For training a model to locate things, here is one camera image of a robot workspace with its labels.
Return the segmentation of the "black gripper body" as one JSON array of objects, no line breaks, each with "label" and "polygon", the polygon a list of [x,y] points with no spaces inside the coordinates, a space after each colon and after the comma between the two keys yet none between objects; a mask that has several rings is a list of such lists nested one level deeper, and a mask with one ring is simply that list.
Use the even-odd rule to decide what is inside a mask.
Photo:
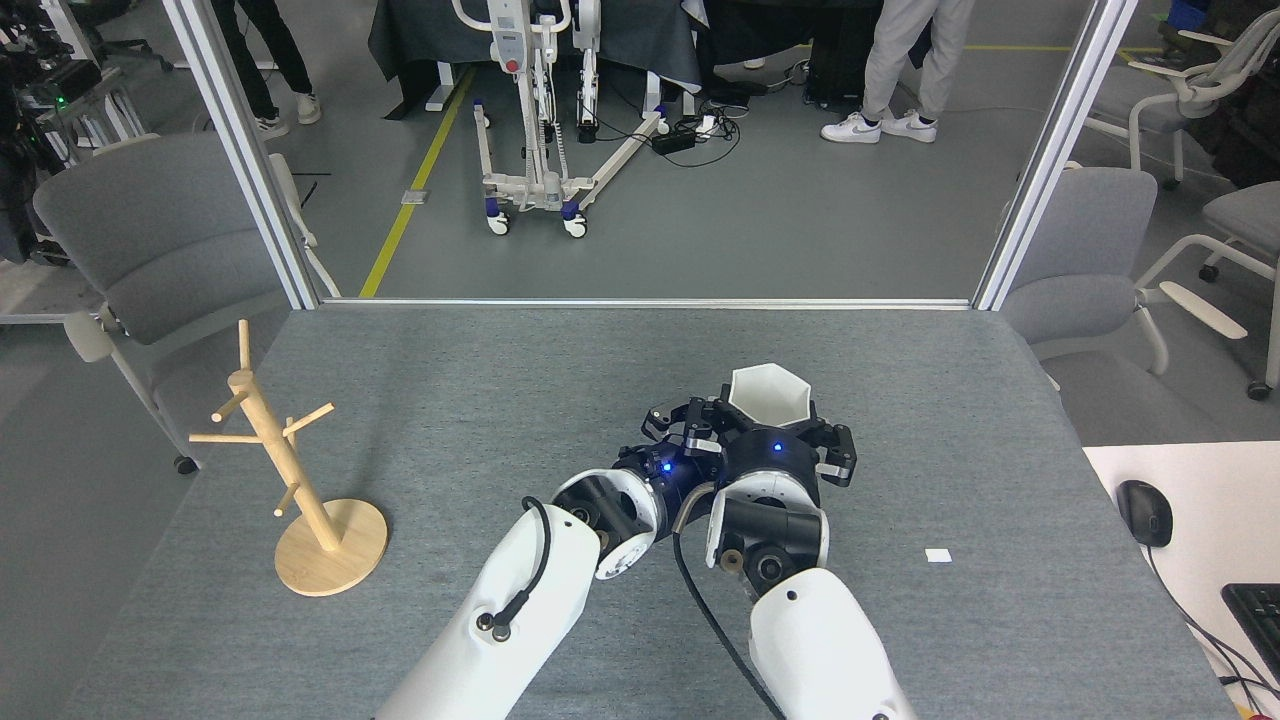
[{"label": "black gripper body", "polygon": [[668,514],[676,514],[696,486],[716,480],[722,466],[719,454],[687,451],[677,443],[622,447],[613,464],[613,469],[640,475],[653,489],[657,505]]},{"label": "black gripper body", "polygon": [[754,471],[782,471],[805,489],[809,500],[820,502],[817,487],[819,454],[809,443],[788,432],[762,427],[727,439],[723,445],[723,466],[719,487],[731,487]]}]

